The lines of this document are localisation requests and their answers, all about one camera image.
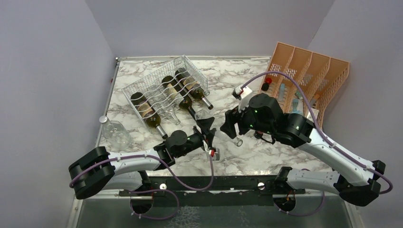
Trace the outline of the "clear square glass bottle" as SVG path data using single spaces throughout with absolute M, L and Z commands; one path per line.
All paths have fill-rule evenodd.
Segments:
M 241 138 L 236 136 L 235 138 L 232 139 L 227 134 L 223 133 L 222 131 L 217 131 L 215 133 L 215 136 L 224 142 L 231 142 L 232 144 L 234 144 L 237 147 L 241 147 L 243 144 L 243 140 Z

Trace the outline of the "dark-neck green wine bottle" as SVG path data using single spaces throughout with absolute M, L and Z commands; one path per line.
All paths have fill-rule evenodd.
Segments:
M 172 76 L 165 76 L 162 79 L 162 86 L 167 96 L 181 109 L 188 111 L 196 120 L 196 111 L 192 107 L 192 100 L 188 93 L 179 85 L 179 82 Z

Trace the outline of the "silver-neck green wine bottle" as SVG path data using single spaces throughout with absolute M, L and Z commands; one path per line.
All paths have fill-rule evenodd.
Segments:
M 198 81 L 188 72 L 187 69 L 181 67 L 175 71 L 175 79 L 186 89 L 191 97 L 202 101 L 209 110 L 213 109 L 213 104 L 206 98 L 204 89 Z

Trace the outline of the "clear textured glass bottle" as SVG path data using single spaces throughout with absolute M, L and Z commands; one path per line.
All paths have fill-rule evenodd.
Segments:
M 164 118 L 170 118 L 173 120 L 175 125 L 179 125 L 181 121 L 178 119 L 175 113 L 176 105 L 171 104 L 171 101 L 166 97 L 165 93 L 162 92 L 158 86 L 152 85 L 148 87 L 147 94 L 150 97 L 149 102 L 151 107 Z

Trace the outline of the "clear jar silver lid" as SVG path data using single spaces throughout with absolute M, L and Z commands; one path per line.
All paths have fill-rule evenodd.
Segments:
M 128 149 L 132 144 L 132 138 L 126 128 L 115 120 L 110 120 L 106 115 L 99 118 L 101 123 L 101 134 L 110 143 L 115 151 Z

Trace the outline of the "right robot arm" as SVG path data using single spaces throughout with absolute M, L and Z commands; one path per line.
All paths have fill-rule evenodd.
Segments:
M 303 171 L 282 167 L 274 180 L 280 193 L 311 189 L 339 195 L 356 206 L 366 206 L 381 193 L 377 182 L 385 164 L 361 159 L 342 146 L 335 145 L 312 121 L 296 113 L 284 113 L 276 98 L 267 94 L 251 97 L 245 108 L 225 112 L 220 130 L 234 139 L 250 130 L 269 134 L 273 142 L 298 148 L 330 166 L 333 171 Z

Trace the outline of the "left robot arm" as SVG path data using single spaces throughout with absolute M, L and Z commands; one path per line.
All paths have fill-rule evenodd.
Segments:
M 176 130 L 162 143 L 146 151 L 116 153 L 108 152 L 104 146 L 95 147 L 69 166 L 69 187 L 74 189 L 77 199 L 87 199 L 105 189 L 114 176 L 136 171 L 169 170 L 176 158 L 199 148 L 212 158 L 217 151 L 212 146 L 214 120 L 214 117 L 199 119 L 192 135 Z

